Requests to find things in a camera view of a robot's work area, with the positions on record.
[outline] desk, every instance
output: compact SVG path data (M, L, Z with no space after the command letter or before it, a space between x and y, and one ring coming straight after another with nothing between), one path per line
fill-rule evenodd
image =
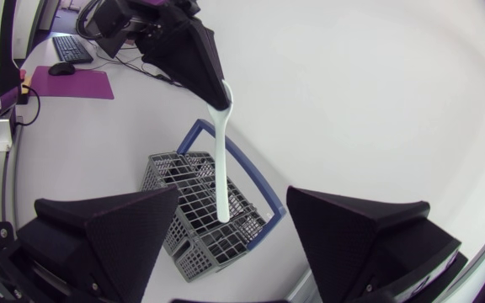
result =
M105 63L94 55L95 49L89 43L83 44L95 60L78 67ZM132 50L121 53L122 60L139 55ZM36 66L56 62L53 43L47 40L33 50L24 69L32 74ZM17 168L19 226L35 218L33 203L41 197L73 200L139 190L147 157L177 149L195 120L209 117L205 103L185 89L120 65L109 64L100 70L108 74L114 100L42 97L39 118L23 132ZM29 105L19 107L24 120L34 117L35 102L31 98ZM227 135L285 200L288 183L245 144L236 129L228 128ZM144 302L169 302L172 298L218 301L281 298L306 266L293 223L286 217L247 256L220 273L191 284L184 281L162 249Z
M472 258L485 242L485 8L473 4L444 17L431 9L436 3L420 3L416 13L346 4L326 19L334 24L315 19L287 27L271 25L270 16L260 13L265 10L246 3L229 4L240 5L230 23L214 18L226 9L223 3L203 5L200 17L216 30L235 94L227 133L282 199L288 184L391 202L426 199L430 219L462 241L461 250ZM300 20L300 7L275 7L283 18ZM239 24L250 19L252 26L276 26L275 34L250 36L254 32ZM297 47L326 35L334 39ZM309 56L333 61L338 72L305 65L300 58ZM24 68L32 73L56 61L45 41ZM208 117L192 93L122 66L100 70L108 73L115 100L43 98L39 119L24 130L20 225L35 217L33 202L40 197L85 199L137 190L147 156L172 151L195 119ZM322 77L316 80L314 72ZM32 104L19 112L27 121L35 110ZM192 284L162 251L145 301L279 298L305 267L286 217L252 253Z

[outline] cable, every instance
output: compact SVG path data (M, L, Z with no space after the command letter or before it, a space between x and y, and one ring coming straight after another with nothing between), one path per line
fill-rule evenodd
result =
M84 38L85 40L98 40L102 38L101 33L97 33L91 35L87 29L85 28L85 21L87 16L91 13L93 8L99 4L100 0L91 0L88 2L84 8L80 11L80 14L76 18L76 32L80 37Z
M109 64L109 63L114 63L114 64L122 64L122 65L124 65L124 66L126 66L126 67L130 68L131 70L134 70L134 71L136 71L136 72L140 72L140 73L142 73L142 74L144 74L144 75L146 75L146 76L153 77L153 78L155 78L155 79L157 79L157 80L164 81L165 83L167 83L167 84L169 84L169 85L173 85L173 86L175 86L175 87L177 87L177 88L185 88L185 87L184 87L183 85L181 85L180 83L175 82L174 80L172 80L172 79L171 79L171 78L169 78L169 77L164 76L163 74L157 74L157 75L153 75L153 74L151 74L150 72L146 71L146 70L143 68L143 66L145 65L145 63L141 64L141 68L140 68L140 67L138 67L138 66L135 66L135 65L131 64L131 62L133 62L133 61L135 61L135 60L137 60L137 59L141 58L141 56L138 56L138 57L136 57L136 58L134 58L134 59L132 59L132 60L130 60L130 61L127 61L127 62L124 62L124 61L122 61L122 60L121 60L121 59L120 59L118 56L115 56L115 59L117 59L117 61L113 61L113 60L110 60L110 59L108 59L108 58L104 58L104 57L102 57L101 55L99 55L99 52L98 52L98 50L99 50L99 49L98 49L98 47L97 47L97 46L96 46L96 45L95 45L93 42L91 42L91 41L89 41L89 40L86 40L86 41L87 41L87 42L88 42L90 45L92 45L92 46L94 47L94 49L95 49L95 55L96 55L98 58L103 59L103 60L106 60L106 61L109 61L109 62L107 62L107 63L103 64L102 66L104 66L104 65L106 65L106 64Z
M146 62L143 62L141 64L141 70L144 71L149 77L154 77L158 80L161 80L161 81L164 81L164 82L167 82L169 83L170 85L173 85L175 87L178 87L178 88L186 88L185 86L183 86L181 83L178 83L178 82L175 82L172 78L170 77L167 77L167 76L164 76L163 74L157 74L157 75L153 75L151 74L150 72L146 71L144 66L146 64L151 64L151 63L146 63Z
M39 94L31 87L25 85L25 84L22 84L22 86L24 88L27 88L28 90L30 90L31 92L33 92L35 94L35 97L37 98L37 101L39 102L39 108L37 109L37 114L35 115L35 117L31 120L31 122L29 123L22 123L22 122L17 122L16 125L22 125L22 126L29 126L29 125L32 125L36 120L37 118L39 118L39 114L40 114L40 97L39 97Z

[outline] white plastic rod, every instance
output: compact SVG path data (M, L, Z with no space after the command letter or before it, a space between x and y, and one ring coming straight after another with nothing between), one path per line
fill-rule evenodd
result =
M222 111L207 104L209 114L215 124L215 184L216 184L216 215L218 221L227 223L229 221L229 203L227 199L227 173L226 173L226 125L233 110L232 90L226 81L223 81L224 89L231 104Z

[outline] white table surface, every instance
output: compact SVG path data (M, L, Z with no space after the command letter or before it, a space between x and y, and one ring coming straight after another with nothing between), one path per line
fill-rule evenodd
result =
M227 135L282 201L289 184L388 202L428 200L430 219L462 241L461 251L472 258L485 242L485 6L469 2L445 18L432 10L437 2L405 15L396 14L397 1L390 2L396 5L391 11L357 3L343 7L333 26L272 24L273 38L237 32L234 24L244 19L263 28L267 22L248 3L200 3L235 95ZM215 13L227 6L238 14L221 24ZM288 3L279 9L298 13ZM320 38L327 35L336 44ZM298 47L315 41L319 47ZM138 56L121 53L123 59ZM332 61L334 72L330 64L305 66L308 56ZM57 61L45 41L24 69L32 74L36 66ZM83 68L104 63L95 59ZM35 217L38 198L138 190L147 156L176 149L196 119L209 118L205 103L184 89L123 66L99 70L107 72L115 100L43 97L40 117L24 130L20 226ZM312 77L316 72L325 76ZM279 73L287 82L275 78ZM36 111L31 100L19 108L25 121ZM306 266L288 215L249 255L190 284L162 250L144 301L278 299Z

